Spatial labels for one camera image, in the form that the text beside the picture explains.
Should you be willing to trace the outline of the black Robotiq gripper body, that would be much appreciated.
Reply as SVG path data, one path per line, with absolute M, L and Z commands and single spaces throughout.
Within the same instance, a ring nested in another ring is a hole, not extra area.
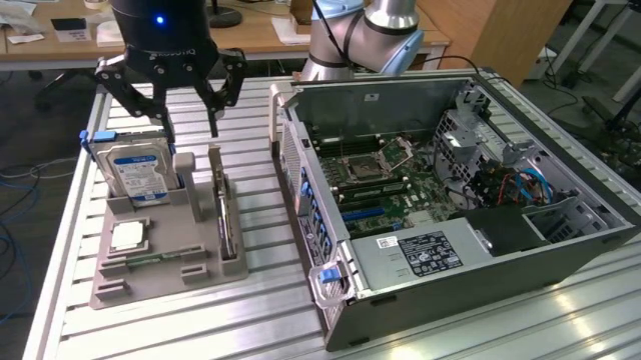
M 125 66 L 166 89 L 201 85 L 218 60 L 200 0 L 112 1 Z

